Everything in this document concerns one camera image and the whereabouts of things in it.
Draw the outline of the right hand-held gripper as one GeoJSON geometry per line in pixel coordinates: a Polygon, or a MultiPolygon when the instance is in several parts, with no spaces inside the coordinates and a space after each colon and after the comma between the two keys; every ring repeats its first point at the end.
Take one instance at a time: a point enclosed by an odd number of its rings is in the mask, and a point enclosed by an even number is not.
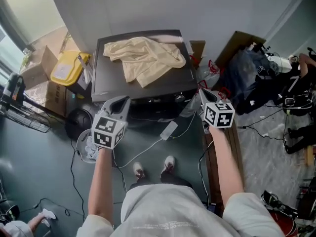
{"type": "Polygon", "coordinates": [[[232,126],[235,110],[231,103],[223,102],[217,90],[200,88],[201,105],[204,106],[203,121],[215,128],[230,128],[232,126]]]}

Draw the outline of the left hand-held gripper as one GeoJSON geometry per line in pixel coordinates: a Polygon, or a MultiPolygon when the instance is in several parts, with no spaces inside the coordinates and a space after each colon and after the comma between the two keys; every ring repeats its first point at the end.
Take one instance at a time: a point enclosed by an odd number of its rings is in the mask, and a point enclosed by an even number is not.
{"type": "Polygon", "coordinates": [[[95,115],[91,128],[92,141],[95,145],[108,149],[115,148],[124,137],[130,103],[129,96],[118,96],[104,103],[95,115]]]}

